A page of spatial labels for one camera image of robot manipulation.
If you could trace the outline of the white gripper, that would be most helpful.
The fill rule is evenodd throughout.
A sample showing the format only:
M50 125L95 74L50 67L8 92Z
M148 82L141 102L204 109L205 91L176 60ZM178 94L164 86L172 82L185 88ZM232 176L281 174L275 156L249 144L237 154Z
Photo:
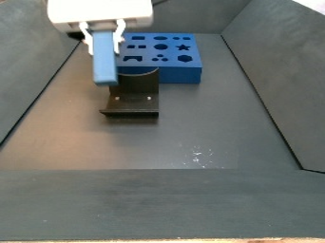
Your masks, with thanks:
M94 50L89 27L94 30L114 30L114 53L118 54L126 25L138 28L154 22L152 0L49 0L47 14L59 31L83 32L90 55Z

